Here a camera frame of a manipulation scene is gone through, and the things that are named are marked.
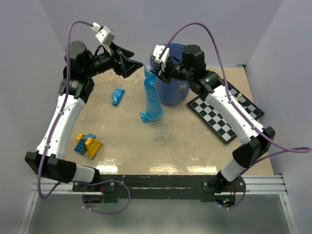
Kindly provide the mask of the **aluminium frame rail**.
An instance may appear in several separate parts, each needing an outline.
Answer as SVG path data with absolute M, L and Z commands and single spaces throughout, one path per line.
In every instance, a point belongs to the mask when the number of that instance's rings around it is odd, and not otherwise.
M 246 183 L 246 195 L 287 195 L 287 189 L 281 175 L 273 176 L 255 176 L 246 175 L 243 176 Z M 53 188 L 57 182 L 55 180 L 41 179 L 41 192 L 46 195 Z M 80 194 L 80 195 L 99 195 L 100 192 L 75 192 L 73 188 L 73 182 L 62 183 L 58 185 L 54 191 L 54 194 Z M 37 191 L 37 176 L 31 185 L 31 194 L 38 194 Z

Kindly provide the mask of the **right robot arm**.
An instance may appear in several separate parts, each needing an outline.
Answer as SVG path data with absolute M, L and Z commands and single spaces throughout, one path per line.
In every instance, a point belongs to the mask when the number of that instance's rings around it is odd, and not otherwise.
M 272 127 L 263 127 L 231 97 L 228 85 L 216 72 L 206 68 L 205 55 L 198 45 L 186 45 L 182 60 L 170 55 L 164 45 L 152 52 L 155 67 L 152 73 L 165 83 L 186 81 L 190 89 L 216 109 L 238 136 L 241 145 L 232 153 L 233 159 L 207 184 L 217 193 L 227 192 L 234 181 L 260 159 L 269 149 L 275 136 Z

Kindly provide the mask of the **blue trash bag roll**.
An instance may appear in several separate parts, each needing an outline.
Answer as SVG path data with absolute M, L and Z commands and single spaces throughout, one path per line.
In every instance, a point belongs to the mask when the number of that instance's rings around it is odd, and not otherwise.
M 119 106 L 124 94 L 125 94 L 125 90 L 117 87 L 112 93 L 112 100 L 113 100 L 112 104 L 114 106 Z

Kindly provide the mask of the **yellow blue toy block pile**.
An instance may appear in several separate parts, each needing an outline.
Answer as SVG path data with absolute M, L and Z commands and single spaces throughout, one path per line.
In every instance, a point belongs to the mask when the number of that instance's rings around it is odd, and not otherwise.
M 96 139 L 94 134 L 79 134 L 76 138 L 77 145 L 74 151 L 82 156 L 85 156 L 91 160 L 96 157 L 97 152 L 102 147 L 102 142 Z

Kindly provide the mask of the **blue plastic trash bin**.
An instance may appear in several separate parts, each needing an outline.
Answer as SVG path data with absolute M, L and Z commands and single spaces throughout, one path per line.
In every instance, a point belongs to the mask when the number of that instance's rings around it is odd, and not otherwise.
M 180 43 L 172 43 L 169 45 L 169 55 L 173 65 L 182 64 L 182 49 L 184 45 Z M 190 87 L 186 81 L 173 79 L 169 84 L 156 77 L 156 91 L 160 102 L 165 106 L 178 105 L 182 103 L 189 91 Z

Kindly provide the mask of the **single blue trash bag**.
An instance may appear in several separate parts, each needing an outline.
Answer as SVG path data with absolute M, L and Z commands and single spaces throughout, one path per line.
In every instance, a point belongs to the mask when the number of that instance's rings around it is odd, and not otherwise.
M 139 113 L 142 122 L 155 122 L 162 118 L 163 109 L 160 98 L 156 90 L 156 81 L 158 77 L 151 72 L 151 70 L 144 65 L 144 90 L 146 95 L 146 109 Z

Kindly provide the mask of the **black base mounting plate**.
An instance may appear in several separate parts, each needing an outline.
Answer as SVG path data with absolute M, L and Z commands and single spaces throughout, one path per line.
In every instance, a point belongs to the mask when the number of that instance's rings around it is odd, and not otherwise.
M 235 194 L 244 193 L 242 177 L 227 182 L 216 175 L 101 175 L 102 185 L 76 182 L 74 192 L 87 195 L 87 202 L 116 203 L 120 199 L 171 199 L 215 202 L 226 195 L 235 203 Z M 96 193 L 104 198 L 95 198 Z

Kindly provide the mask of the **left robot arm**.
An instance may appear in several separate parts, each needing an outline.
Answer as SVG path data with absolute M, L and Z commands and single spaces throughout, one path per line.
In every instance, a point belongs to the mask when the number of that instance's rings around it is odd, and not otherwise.
M 133 52 L 114 43 L 97 55 L 83 42 L 73 41 L 68 52 L 65 60 L 70 61 L 70 78 L 64 70 L 57 107 L 48 130 L 36 150 L 26 153 L 25 162 L 41 177 L 63 183 L 84 182 L 89 191 L 96 191 L 101 186 L 99 171 L 65 160 L 73 127 L 93 90 L 93 77 L 112 69 L 116 75 L 127 78 L 143 63 L 132 60 Z

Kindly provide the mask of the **white chess piece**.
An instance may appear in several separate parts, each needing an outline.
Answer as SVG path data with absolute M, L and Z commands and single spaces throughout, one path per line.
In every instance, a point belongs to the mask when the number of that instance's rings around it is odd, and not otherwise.
M 236 100 L 239 101 L 242 98 L 242 93 L 239 93 L 236 97 Z

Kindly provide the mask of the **black white chessboard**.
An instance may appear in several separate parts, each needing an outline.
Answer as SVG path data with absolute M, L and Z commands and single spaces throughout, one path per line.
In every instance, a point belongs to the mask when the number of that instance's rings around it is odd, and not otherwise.
M 235 137 L 244 144 L 250 137 L 256 137 L 258 128 L 264 126 L 258 119 L 264 115 L 245 95 L 237 101 L 240 93 L 229 82 L 227 87 L 219 86 L 215 93 L 198 96 L 187 103 L 188 107 L 225 143 L 229 144 Z

